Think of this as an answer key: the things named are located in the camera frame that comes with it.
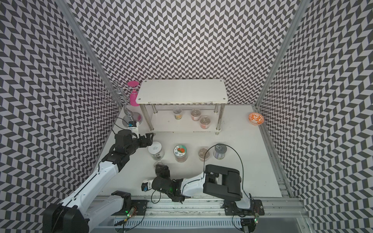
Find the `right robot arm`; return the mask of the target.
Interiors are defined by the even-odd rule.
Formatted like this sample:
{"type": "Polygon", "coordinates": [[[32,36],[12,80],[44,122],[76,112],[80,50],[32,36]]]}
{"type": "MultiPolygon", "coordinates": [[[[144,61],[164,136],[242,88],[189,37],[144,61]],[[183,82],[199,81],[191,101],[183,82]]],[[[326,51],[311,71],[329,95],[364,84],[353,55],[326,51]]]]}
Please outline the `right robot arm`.
{"type": "Polygon", "coordinates": [[[236,169],[207,165],[200,175],[176,180],[171,178],[168,166],[157,164],[155,173],[154,179],[142,183],[142,191],[158,191],[177,203],[207,194],[239,210],[250,210],[254,206],[254,200],[244,194],[240,172],[236,169]]]}

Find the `clear cup orange contents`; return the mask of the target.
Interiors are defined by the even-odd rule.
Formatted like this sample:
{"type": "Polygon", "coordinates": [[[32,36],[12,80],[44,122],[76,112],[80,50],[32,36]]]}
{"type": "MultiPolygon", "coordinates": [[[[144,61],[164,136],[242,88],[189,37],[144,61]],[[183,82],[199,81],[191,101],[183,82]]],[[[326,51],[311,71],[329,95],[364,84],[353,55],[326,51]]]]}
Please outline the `clear cup orange contents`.
{"type": "Polygon", "coordinates": [[[202,162],[205,162],[207,161],[209,158],[210,158],[210,153],[208,151],[208,149],[206,148],[201,148],[198,152],[198,156],[199,156],[199,159],[202,161],[202,162]]]}

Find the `red jar with printed lid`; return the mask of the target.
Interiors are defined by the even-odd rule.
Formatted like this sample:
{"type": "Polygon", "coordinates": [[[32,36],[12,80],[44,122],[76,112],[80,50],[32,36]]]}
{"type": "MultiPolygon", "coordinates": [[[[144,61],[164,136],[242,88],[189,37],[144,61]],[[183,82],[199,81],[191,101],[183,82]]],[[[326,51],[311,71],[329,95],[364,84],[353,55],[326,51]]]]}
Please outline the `red jar with printed lid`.
{"type": "Polygon", "coordinates": [[[187,148],[184,145],[177,145],[174,150],[174,156],[177,162],[182,163],[187,160],[187,148]]]}

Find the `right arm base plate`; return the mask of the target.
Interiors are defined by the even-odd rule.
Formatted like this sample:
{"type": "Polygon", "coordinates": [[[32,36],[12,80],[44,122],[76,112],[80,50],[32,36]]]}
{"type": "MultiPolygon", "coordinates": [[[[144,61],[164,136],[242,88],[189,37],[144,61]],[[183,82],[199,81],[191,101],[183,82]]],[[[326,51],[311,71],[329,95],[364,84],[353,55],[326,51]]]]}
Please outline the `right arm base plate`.
{"type": "Polygon", "coordinates": [[[249,199],[240,202],[224,201],[222,205],[226,216],[264,216],[265,211],[261,200],[249,199]]]}

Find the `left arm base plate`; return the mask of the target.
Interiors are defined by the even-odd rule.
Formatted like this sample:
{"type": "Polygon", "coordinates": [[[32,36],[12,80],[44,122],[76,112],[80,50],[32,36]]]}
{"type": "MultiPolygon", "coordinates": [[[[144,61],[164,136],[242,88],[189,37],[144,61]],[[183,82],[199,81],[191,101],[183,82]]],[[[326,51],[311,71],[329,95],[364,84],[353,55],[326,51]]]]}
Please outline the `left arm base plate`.
{"type": "Polygon", "coordinates": [[[127,216],[130,213],[135,216],[144,216],[147,211],[148,200],[132,200],[131,204],[126,204],[124,209],[112,214],[112,216],[127,216]]]}

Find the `white lid seed jar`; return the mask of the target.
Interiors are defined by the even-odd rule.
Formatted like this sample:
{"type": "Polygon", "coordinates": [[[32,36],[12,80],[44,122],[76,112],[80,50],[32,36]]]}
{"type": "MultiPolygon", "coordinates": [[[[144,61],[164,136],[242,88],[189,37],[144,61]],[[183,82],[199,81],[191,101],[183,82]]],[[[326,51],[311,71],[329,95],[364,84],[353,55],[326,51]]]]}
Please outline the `white lid seed jar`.
{"type": "Polygon", "coordinates": [[[160,142],[154,141],[147,149],[151,158],[156,161],[161,160],[164,156],[163,146],[160,142]]]}

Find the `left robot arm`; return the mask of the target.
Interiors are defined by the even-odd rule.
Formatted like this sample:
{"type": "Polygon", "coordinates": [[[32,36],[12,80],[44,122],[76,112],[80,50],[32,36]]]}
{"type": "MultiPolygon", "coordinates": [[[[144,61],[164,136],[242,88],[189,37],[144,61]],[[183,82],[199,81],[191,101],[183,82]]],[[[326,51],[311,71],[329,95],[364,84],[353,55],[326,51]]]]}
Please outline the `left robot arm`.
{"type": "Polygon", "coordinates": [[[129,162],[139,148],[153,143],[153,133],[136,135],[131,130],[115,134],[115,143],[98,164],[97,169],[74,192],[58,204],[49,205],[43,212],[44,233],[90,233],[114,213],[128,213],[132,208],[131,194],[115,191],[93,208],[90,205],[106,184],[129,162]]]}

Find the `small cup red contents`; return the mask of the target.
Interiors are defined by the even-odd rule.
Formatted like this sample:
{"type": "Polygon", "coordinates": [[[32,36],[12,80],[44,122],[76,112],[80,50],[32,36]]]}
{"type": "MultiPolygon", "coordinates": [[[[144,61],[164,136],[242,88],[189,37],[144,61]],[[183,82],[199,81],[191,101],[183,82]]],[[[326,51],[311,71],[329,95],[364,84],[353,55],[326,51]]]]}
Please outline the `small cup red contents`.
{"type": "Polygon", "coordinates": [[[153,164],[153,167],[154,169],[156,168],[156,166],[163,166],[164,164],[162,163],[162,161],[156,161],[154,164],[153,164]]]}

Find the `small cup yellow label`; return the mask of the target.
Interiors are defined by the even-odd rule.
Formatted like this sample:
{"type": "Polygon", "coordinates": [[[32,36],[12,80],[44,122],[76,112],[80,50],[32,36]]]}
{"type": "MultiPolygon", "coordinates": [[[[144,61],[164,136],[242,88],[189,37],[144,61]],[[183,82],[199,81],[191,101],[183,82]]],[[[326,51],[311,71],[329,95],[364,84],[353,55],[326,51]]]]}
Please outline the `small cup yellow label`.
{"type": "Polygon", "coordinates": [[[183,117],[182,109],[180,108],[175,108],[173,113],[176,120],[180,120],[183,117]]]}

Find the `tin can pull-tab lid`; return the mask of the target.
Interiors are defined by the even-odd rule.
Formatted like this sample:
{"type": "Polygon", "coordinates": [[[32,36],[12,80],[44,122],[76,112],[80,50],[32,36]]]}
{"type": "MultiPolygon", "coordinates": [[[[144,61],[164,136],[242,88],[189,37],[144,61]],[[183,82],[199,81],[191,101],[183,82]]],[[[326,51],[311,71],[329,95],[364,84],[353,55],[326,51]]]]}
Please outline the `tin can pull-tab lid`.
{"type": "Polygon", "coordinates": [[[214,146],[214,157],[218,160],[222,160],[227,152],[227,147],[223,144],[217,144],[214,146]]]}

